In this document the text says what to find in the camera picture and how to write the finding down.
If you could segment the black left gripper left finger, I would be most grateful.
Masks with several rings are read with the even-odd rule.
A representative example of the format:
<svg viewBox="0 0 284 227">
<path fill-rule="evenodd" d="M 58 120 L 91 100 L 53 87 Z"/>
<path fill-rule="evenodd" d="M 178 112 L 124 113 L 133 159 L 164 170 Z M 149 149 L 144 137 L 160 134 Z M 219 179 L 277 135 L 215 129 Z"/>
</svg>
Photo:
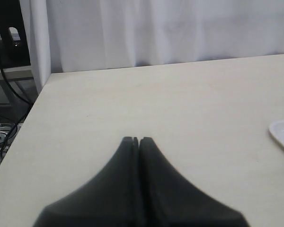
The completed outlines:
<svg viewBox="0 0 284 227">
<path fill-rule="evenodd" d="M 90 181 L 46 206 L 35 227 L 137 227 L 138 141 L 124 137 L 108 163 Z"/>
</svg>

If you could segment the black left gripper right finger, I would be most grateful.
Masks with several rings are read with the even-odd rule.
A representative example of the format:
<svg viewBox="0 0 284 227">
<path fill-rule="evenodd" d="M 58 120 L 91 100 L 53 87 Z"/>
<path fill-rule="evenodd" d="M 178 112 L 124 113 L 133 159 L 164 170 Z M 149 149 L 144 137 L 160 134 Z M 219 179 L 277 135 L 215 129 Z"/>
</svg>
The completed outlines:
<svg viewBox="0 0 284 227">
<path fill-rule="evenodd" d="M 182 176 L 154 140 L 140 142 L 139 164 L 149 227 L 247 227 L 244 216 Z"/>
</svg>

